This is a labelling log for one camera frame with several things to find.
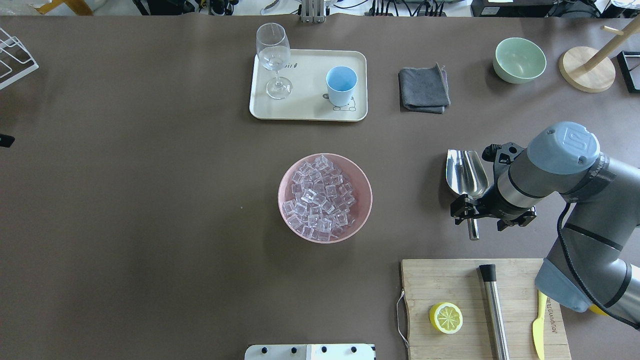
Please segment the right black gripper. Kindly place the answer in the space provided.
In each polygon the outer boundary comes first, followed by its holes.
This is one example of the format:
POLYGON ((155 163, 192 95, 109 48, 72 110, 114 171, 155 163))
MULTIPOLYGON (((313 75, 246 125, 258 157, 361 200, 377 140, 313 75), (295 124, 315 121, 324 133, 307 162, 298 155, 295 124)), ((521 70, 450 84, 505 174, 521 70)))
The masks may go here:
POLYGON ((505 196, 511 194, 509 189, 499 189, 499 179, 505 176, 505 183, 510 185, 509 167, 524 148, 513 142, 503 145, 491 144, 480 155, 482 166, 487 175, 489 188, 483 196, 477 199, 468 194, 455 194, 455 200, 450 204, 450 216, 456 224, 467 221, 469 231, 478 231, 477 220, 482 218, 496 218, 498 231, 507 227, 524 227, 537 217, 534 206, 521 207, 510 203, 505 196))

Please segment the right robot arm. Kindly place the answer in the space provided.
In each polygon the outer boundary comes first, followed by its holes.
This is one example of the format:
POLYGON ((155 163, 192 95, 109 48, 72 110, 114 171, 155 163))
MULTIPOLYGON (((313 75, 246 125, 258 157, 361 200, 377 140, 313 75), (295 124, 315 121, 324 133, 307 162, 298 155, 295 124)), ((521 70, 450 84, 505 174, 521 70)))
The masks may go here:
POLYGON ((639 169, 602 152, 594 133, 573 121, 548 126, 525 148, 487 146, 482 157, 493 163, 494 182, 478 198, 462 194, 451 203, 455 223, 490 217, 499 231, 524 227, 537 203, 560 194, 557 239, 535 287, 574 312, 594 306, 638 330, 639 267, 620 254, 640 223, 639 169))

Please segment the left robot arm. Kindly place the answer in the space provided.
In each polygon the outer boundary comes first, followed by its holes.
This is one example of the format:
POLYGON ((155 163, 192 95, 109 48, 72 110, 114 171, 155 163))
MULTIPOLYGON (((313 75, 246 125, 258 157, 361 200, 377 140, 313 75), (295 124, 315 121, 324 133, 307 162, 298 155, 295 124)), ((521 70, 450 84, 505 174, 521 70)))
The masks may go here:
POLYGON ((10 135, 0 134, 0 147, 2 148, 11 148, 15 141, 15 138, 10 135))

